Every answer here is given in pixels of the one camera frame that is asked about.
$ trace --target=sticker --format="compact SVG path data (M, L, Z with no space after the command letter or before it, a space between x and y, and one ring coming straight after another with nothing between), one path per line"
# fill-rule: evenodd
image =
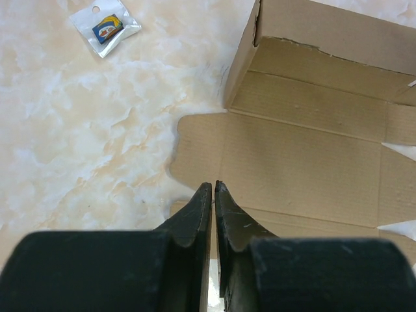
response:
M115 14L107 16L92 31L100 44L110 40L116 33L123 29L123 23Z

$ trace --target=cardboard flap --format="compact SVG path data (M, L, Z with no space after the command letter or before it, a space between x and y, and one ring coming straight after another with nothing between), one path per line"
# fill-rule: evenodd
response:
M387 101L402 99L398 94L411 89L408 85L415 80L412 75L381 70L333 57L315 47L267 37L261 39L250 71ZM403 101L409 102L409 99L403 98Z
M379 225L416 220L416 162L383 146L380 174Z
M171 174L196 190L201 181L215 184L220 177L227 114L182 117L177 130L179 144L170 165Z
M261 32L342 59L416 75L416 30L388 21L309 0L263 0Z
M382 142L386 106L381 100L249 71L230 111Z
M191 116L179 124L171 171L181 182L196 187L221 179L242 207L378 225L381 144L238 114ZM214 160L204 160L207 151Z

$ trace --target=small plastic packet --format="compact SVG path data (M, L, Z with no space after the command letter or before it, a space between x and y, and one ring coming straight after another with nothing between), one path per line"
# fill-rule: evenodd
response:
M70 19L100 57L142 28L120 0L95 0Z

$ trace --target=open cardboard box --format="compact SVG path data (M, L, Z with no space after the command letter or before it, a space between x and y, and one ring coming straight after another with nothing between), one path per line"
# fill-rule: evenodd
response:
M416 29L257 0L229 112L181 119L171 173L194 189L223 180L280 237L383 237L413 265L416 242L377 227L416 220L416 162L383 145L416 145L415 75Z

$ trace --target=white marble surface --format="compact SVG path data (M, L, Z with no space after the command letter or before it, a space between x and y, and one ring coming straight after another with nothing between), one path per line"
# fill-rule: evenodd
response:
M176 124L222 111L252 2L125 0L143 30L104 59L69 21L88 0L0 2L0 266L30 231L151 229L192 194ZM320 2L416 27L415 0Z

